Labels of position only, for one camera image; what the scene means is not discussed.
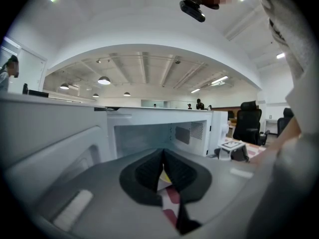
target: office desk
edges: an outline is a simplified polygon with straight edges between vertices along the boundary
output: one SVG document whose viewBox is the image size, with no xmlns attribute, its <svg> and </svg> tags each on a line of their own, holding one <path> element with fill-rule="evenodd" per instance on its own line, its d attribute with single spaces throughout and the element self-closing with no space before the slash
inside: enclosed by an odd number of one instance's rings
<svg viewBox="0 0 319 239">
<path fill-rule="evenodd" d="M 225 142 L 228 142 L 228 141 L 238 141 L 238 140 L 226 137 Z M 260 154 L 266 149 L 264 147 L 260 147 L 251 143 L 247 143 L 246 147 L 247 147 L 249 158 L 252 158 Z M 178 211 L 179 211 L 179 203 L 180 203 L 179 193 L 176 191 L 176 189 L 172 185 L 170 185 L 169 183 L 166 183 L 164 187 L 160 187 L 160 190 L 158 190 L 158 194 L 162 196 L 164 214 L 170 220 L 173 226 L 176 226 Z"/>
</svg>

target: black headrest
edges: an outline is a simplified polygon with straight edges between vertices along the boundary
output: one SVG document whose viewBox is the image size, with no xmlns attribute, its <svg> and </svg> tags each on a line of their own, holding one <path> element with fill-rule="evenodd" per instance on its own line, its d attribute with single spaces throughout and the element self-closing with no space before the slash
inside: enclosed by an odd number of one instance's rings
<svg viewBox="0 0 319 239">
<path fill-rule="evenodd" d="M 290 109 L 290 108 L 285 108 L 284 109 L 284 117 L 285 118 L 290 118 L 290 117 L 293 117 L 294 116 L 294 113 L 293 111 Z"/>
<path fill-rule="evenodd" d="M 244 102 L 241 104 L 240 109 L 242 111 L 257 110 L 256 101 Z"/>
</svg>

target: office chair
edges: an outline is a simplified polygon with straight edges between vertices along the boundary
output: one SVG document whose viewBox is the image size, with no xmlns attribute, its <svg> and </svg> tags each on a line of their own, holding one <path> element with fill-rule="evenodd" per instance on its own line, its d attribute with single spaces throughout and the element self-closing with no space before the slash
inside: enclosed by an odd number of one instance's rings
<svg viewBox="0 0 319 239">
<path fill-rule="evenodd" d="M 260 135 L 259 135 L 259 140 L 258 140 L 258 144 L 257 144 L 257 145 L 259 145 L 259 146 L 265 145 L 266 142 L 267 142 L 267 137 L 268 137 L 269 133 L 270 133 L 270 130 L 267 130 L 266 132 L 260 134 Z"/>
<path fill-rule="evenodd" d="M 235 114 L 233 111 L 228 111 L 228 119 L 233 119 L 235 118 Z"/>
<path fill-rule="evenodd" d="M 257 109 L 256 101 L 244 102 L 237 113 L 237 125 L 234 139 L 252 144 L 259 143 L 261 109 Z"/>
<path fill-rule="evenodd" d="M 284 131 L 293 116 L 294 113 L 290 108 L 284 109 L 284 117 L 277 120 L 277 136 L 279 136 L 282 131 Z"/>
</svg>

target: black monitor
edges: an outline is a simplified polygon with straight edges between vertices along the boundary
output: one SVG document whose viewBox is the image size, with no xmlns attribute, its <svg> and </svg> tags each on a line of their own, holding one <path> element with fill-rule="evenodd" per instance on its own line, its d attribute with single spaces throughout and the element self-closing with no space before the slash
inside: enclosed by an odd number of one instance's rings
<svg viewBox="0 0 319 239">
<path fill-rule="evenodd" d="M 30 96 L 43 97 L 43 98 L 48 98 L 48 97 L 49 97 L 49 93 L 40 92 L 40 91 L 35 91 L 35 90 L 29 90 L 29 95 L 30 95 Z"/>
</svg>

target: white ceiling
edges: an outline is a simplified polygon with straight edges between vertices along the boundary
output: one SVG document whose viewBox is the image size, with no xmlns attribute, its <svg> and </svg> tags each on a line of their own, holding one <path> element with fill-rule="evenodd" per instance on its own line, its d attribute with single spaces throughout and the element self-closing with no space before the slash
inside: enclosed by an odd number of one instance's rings
<svg viewBox="0 0 319 239">
<path fill-rule="evenodd" d="M 55 37 L 61 38 L 67 34 L 73 26 L 88 22 L 92 17 L 107 11 L 120 8 L 139 9 L 145 6 L 180 11 L 179 1 L 58 0 L 52 6 L 53 3 L 50 0 L 32 0 L 23 16 L 30 22 L 32 21 L 43 35 L 52 36 L 53 41 Z M 244 0 L 243 2 L 233 0 L 230 4 L 221 5 L 220 10 L 210 10 L 202 6 L 202 11 L 206 15 L 205 24 L 213 26 L 230 42 L 241 47 L 258 70 L 280 67 L 286 63 L 285 59 L 276 59 L 276 55 L 281 51 L 268 30 L 267 16 L 259 0 Z M 112 58 L 110 62 L 107 62 L 109 56 Z M 206 64 L 185 80 L 183 79 L 185 74 L 191 69 L 196 69 L 201 61 L 178 58 L 181 63 L 176 65 L 170 63 L 175 59 L 174 54 L 149 54 L 147 50 L 132 51 L 128 54 L 106 54 L 101 64 L 97 64 L 96 59 L 92 55 L 60 69 L 56 74 L 67 74 L 70 82 L 76 81 L 79 77 L 83 79 L 83 83 L 88 85 L 96 83 L 100 76 L 107 75 L 114 85 L 151 84 L 185 90 L 201 87 L 205 81 L 210 81 L 210 77 L 228 74 L 220 68 L 216 69 L 214 65 Z"/>
<path fill-rule="evenodd" d="M 229 76 L 227 84 L 206 90 L 229 88 L 233 86 L 235 78 L 220 65 L 209 65 L 171 54 L 111 53 L 106 57 L 93 56 L 61 68 L 46 77 L 44 89 L 56 91 L 63 82 L 85 88 L 99 87 L 101 85 L 97 83 L 98 79 L 101 76 L 107 76 L 115 87 L 148 84 L 190 92 L 197 88 L 204 88 L 225 75 Z M 48 82 L 53 78 L 59 80 L 55 82 L 55 85 L 50 85 Z"/>
</svg>

